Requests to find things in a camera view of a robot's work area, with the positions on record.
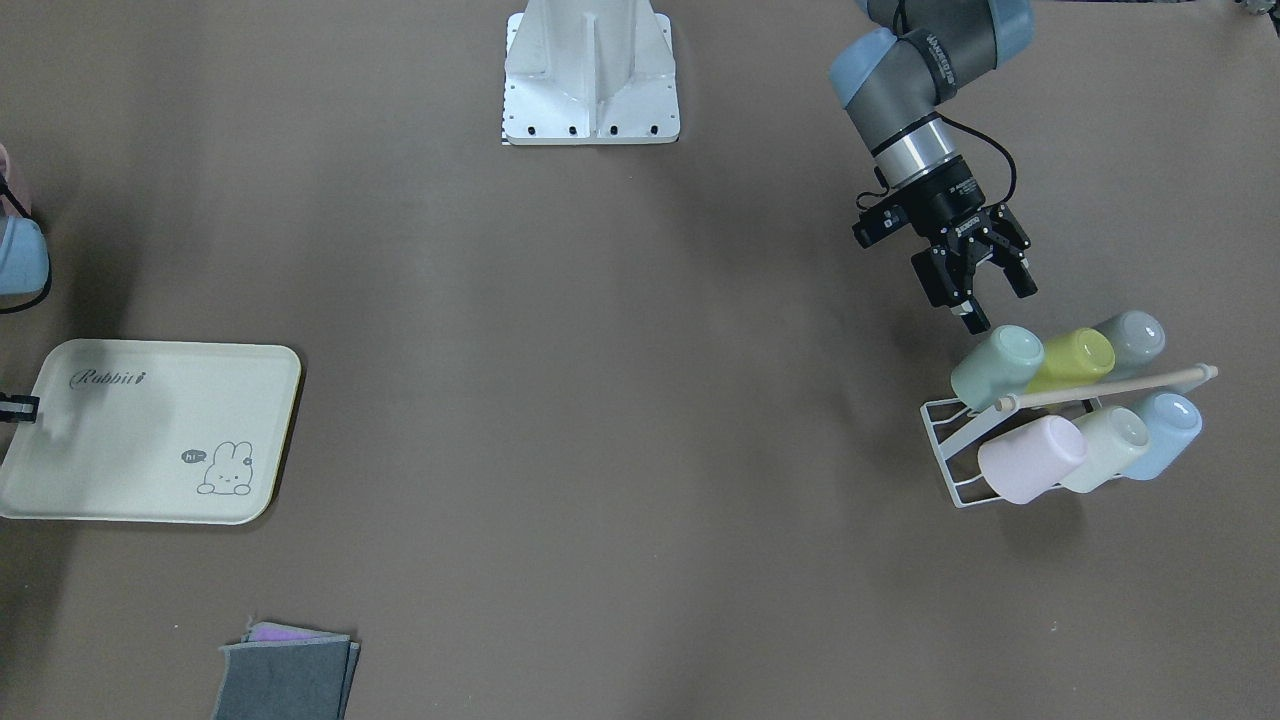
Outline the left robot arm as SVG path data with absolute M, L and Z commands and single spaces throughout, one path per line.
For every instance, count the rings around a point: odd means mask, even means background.
M 876 164 L 881 188 L 852 225 L 863 246 L 904 227 L 928 243 L 911 266 L 934 307 L 980 334 L 989 320 L 974 295 L 977 269 L 1002 270 L 1014 293 L 1036 291 L 1030 241 L 1006 199 L 986 199 L 940 106 L 1032 42 L 1028 1 L 864 1 L 876 28 L 833 60 L 829 82 Z

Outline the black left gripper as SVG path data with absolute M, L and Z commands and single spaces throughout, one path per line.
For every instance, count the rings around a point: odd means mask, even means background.
M 888 204 L 901 223 L 931 241 L 911 255 L 911 268 L 932 307 L 947 307 L 972 334 L 991 329 L 973 293 L 977 266 L 1000 266 L 1016 297 L 1038 292 L 1027 260 L 1029 238 L 1006 201 L 988 204 L 966 168 L 937 168 L 896 188 Z

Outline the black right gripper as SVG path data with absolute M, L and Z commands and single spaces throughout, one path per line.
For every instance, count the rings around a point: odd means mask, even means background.
M 38 418 L 40 398 L 28 395 L 1 395 L 0 421 L 8 424 L 35 423 Z

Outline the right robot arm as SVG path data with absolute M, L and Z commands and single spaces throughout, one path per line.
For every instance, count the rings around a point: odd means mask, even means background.
M 3 150 L 3 217 L 1 217 L 1 296 L 18 299 L 17 304 L 4 304 L 4 316 L 24 313 L 38 306 L 52 288 L 52 268 L 49 245 L 26 195 L 14 179 L 13 161 Z

